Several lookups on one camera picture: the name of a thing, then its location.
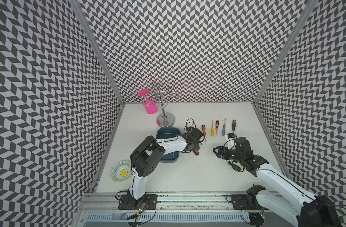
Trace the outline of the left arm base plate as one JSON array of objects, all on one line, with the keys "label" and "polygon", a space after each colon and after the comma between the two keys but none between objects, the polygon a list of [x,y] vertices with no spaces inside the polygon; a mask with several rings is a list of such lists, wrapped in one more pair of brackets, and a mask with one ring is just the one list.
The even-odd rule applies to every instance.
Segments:
[{"label": "left arm base plate", "polygon": [[144,203],[147,205],[147,210],[155,210],[157,206],[157,194],[146,194],[142,198],[135,200],[132,196],[125,194],[120,197],[119,210],[137,211]]}]

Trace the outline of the orange handled screwdriver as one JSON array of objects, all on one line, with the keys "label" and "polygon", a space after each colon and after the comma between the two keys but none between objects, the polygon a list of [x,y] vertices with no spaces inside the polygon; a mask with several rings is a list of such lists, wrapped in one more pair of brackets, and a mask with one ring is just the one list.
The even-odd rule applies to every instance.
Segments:
[{"label": "orange handled screwdriver", "polygon": [[201,129],[202,129],[202,132],[203,132],[203,135],[204,135],[205,144],[207,144],[207,142],[206,142],[206,126],[202,125]]}]

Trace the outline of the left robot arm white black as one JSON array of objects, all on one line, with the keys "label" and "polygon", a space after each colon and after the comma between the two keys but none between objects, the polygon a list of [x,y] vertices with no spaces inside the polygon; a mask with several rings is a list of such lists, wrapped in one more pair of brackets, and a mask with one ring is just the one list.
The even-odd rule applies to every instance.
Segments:
[{"label": "left robot arm white black", "polygon": [[164,155],[198,151],[199,144],[204,140],[204,133],[198,128],[168,139],[146,137],[130,155],[133,183],[128,189],[128,198],[137,202],[145,196],[147,177],[156,169]]}]

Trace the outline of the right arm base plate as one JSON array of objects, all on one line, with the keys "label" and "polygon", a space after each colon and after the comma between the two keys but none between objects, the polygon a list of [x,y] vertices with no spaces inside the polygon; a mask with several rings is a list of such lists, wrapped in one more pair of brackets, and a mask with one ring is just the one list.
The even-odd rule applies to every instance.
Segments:
[{"label": "right arm base plate", "polygon": [[249,200],[246,198],[246,195],[244,194],[232,194],[229,196],[229,198],[229,201],[232,203],[233,209],[235,211],[240,211],[241,209],[260,211],[263,208],[256,202],[250,204]]}]

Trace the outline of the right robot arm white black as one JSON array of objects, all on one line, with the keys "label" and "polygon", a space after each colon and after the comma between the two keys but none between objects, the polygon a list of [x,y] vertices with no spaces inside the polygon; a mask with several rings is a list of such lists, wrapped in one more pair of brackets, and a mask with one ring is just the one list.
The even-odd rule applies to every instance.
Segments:
[{"label": "right robot arm white black", "polygon": [[325,195],[315,195],[277,171],[265,158],[254,155],[245,137],[231,141],[232,147],[218,146],[213,152],[239,172],[243,170],[273,187],[278,197],[261,185],[246,191],[246,199],[236,202],[234,209],[266,208],[291,223],[294,227],[340,227],[341,221],[333,201]]}]

